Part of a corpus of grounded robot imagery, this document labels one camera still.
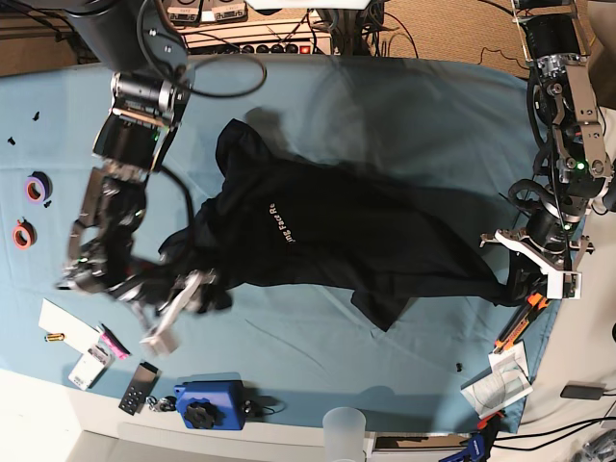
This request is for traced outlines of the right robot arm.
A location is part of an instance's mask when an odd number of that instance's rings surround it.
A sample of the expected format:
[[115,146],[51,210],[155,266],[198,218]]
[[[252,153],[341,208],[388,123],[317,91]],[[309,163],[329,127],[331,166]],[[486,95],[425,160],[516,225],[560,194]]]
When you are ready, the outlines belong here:
[[[159,1],[70,1],[63,9],[114,74],[111,108],[92,149],[101,165],[90,173],[58,286],[162,312],[188,284],[194,246],[189,189],[164,165],[190,99],[188,51]],[[183,242],[158,263],[133,254],[156,173],[182,192],[188,222]]]

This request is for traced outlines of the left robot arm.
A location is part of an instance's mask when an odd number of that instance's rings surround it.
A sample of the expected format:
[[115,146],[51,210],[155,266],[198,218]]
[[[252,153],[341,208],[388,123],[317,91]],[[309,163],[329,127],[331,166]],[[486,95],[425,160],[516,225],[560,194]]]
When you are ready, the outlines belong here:
[[574,1],[514,1],[509,13],[529,70],[526,110],[538,152],[532,178],[507,193],[526,225],[482,240],[508,249],[514,300],[578,299],[578,264],[594,250],[581,233],[585,217],[615,209],[615,163],[588,75],[590,46]]

